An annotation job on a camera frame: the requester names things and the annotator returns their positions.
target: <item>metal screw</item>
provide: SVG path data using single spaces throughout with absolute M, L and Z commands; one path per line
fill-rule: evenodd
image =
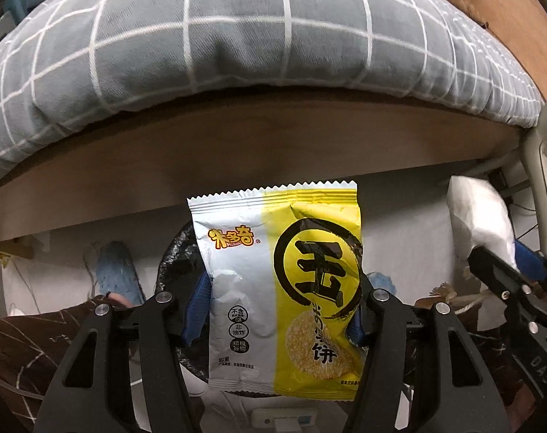
M 170 292 L 160 292 L 155 296 L 156 302 L 164 303 L 170 302 L 173 299 L 173 295 Z
M 436 304 L 436 311 L 440 314 L 448 314 L 450 312 L 450 306 L 445 302 L 439 302 Z
M 378 301 L 387 301 L 388 299 L 390 299 L 390 294 L 386 290 L 378 288 L 374 291 L 374 298 Z
M 108 304 L 99 304 L 96 308 L 95 308 L 95 314 L 97 316 L 104 316 L 105 314 L 107 314 L 109 312 L 109 305 Z

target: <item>blue slipper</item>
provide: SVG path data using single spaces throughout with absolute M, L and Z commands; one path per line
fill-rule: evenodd
M 366 276 L 368 280 L 370 280 L 370 283 L 372 284 L 373 288 L 375 289 L 382 288 L 383 290 L 386 290 L 393 295 L 396 294 L 397 292 L 396 286 L 394 285 L 394 282 L 389 276 L 384 275 L 380 272 L 371 272 L 367 274 Z M 362 330 L 362 317 L 361 317 L 362 311 L 363 311 L 362 307 L 359 307 L 358 309 L 356 309 L 355 313 L 353 313 L 353 317 L 351 318 L 346 328 L 347 339 L 353 345 L 358 345 L 358 346 L 359 344 L 361 344 L 362 342 L 366 340 L 365 333 Z
M 134 305 L 145 301 L 131 254 L 122 242 L 113 241 L 101 248 L 96 262 L 96 280 L 101 294 L 118 293 Z

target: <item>black plastic bracket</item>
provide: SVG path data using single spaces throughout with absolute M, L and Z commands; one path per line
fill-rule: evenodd
M 504 314 L 512 358 L 535 399 L 543 399 L 547 395 L 547 302 L 533 294 L 524 275 L 488 249 L 472 250 L 468 263 L 493 293 L 508 291 Z
M 368 352 L 361 386 L 344 432 L 396 431 L 409 338 L 418 342 L 418 362 L 410 422 L 403 431 L 510 431 L 494 380 L 448 305 L 439 303 L 431 311 L 424 311 L 405 305 L 380 289 L 372 291 L 365 300 L 366 311 L 375 313 L 379 328 L 375 334 L 366 335 L 367 340 L 376 337 L 375 345 Z
M 470 335 L 438 303 L 418 349 L 406 432 L 507 433 L 509 420 L 492 375 Z
M 112 334 L 117 314 L 109 305 L 97 309 L 104 314 L 86 318 L 62 359 L 40 407 L 35 433 L 142 431 L 131 400 L 128 347 Z
M 178 306 L 169 292 L 161 292 L 132 310 L 97 306 L 57 369 L 34 433 L 144 432 L 133 410 L 129 341 L 139 342 L 153 433 L 200 433 L 190 415 L 183 374 L 179 363 L 173 361 L 166 329 L 166 324 L 174 331 L 183 326 L 183 321 L 177 320 Z

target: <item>snack bag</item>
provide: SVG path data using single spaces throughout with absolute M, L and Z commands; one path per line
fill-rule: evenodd
M 361 299 L 355 182 L 189 199 L 212 279 L 209 386 L 351 400 L 364 355 L 345 336 Z

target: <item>brown patterned cloth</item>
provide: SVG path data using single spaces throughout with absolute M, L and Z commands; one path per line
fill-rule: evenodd
M 122 308 L 112 299 L 97 296 L 58 312 L 0 318 L 0 379 L 17 389 L 45 395 L 84 318 L 102 302 Z M 41 400 L 2 386 L 0 395 L 13 414 L 32 431 Z

